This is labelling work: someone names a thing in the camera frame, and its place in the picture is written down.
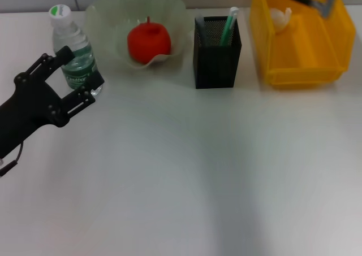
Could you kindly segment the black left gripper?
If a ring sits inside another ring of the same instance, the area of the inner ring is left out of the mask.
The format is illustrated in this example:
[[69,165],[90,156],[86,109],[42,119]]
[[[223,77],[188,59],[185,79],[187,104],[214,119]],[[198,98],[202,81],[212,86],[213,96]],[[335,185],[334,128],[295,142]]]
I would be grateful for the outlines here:
[[15,91],[1,105],[2,159],[40,127],[64,127],[73,116],[95,103],[92,91],[105,82],[98,71],[64,98],[45,82],[54,71],[71,60],[73,52],[64,46],[54,57],[42,54],[25,72],[15,76]]

